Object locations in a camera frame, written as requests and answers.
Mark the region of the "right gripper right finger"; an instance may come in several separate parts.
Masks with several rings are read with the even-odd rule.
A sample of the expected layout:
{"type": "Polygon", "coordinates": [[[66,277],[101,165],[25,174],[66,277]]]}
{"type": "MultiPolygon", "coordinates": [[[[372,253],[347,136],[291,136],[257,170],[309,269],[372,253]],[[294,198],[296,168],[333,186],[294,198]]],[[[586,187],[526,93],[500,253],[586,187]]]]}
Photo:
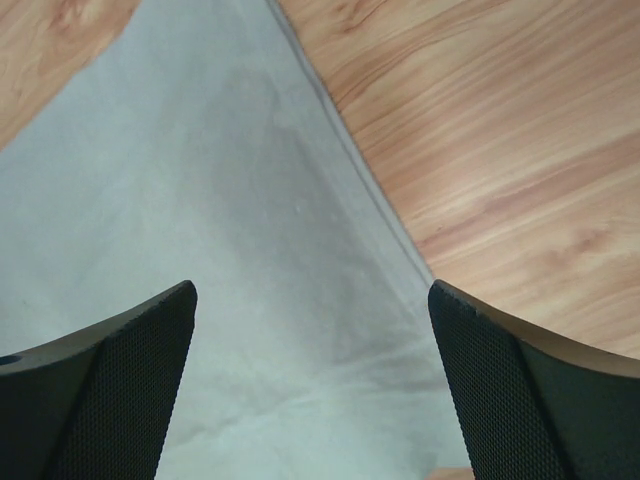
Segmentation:
{"type": "Polygon", "coordinates": [[[428,309],[475,478],[638,478],[638,360],[442,280],[428,309]]]}

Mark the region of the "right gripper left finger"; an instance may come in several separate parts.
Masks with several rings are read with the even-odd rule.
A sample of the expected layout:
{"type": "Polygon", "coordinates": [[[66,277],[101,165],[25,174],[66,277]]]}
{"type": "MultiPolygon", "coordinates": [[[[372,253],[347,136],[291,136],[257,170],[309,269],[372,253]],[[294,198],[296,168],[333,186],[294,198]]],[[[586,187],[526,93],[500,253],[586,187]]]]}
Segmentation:
{"type": "Polygon", "coordinates": [[[144,303],[1,359],[4,479],[152,479],[194,326],[183,281],[144,303]]]}

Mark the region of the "beige t shirt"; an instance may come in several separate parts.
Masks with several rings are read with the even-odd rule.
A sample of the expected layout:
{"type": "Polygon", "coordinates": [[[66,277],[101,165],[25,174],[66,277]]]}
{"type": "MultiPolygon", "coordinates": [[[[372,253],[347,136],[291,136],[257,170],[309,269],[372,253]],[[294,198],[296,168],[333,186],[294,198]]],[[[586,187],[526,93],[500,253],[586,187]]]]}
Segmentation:
{"type": "Polygon", "coordinates": [[[273,1],[146,1],[1,153],[1,349],[189,279],[162,479],[469,460],[432,275],[273,1]]]}

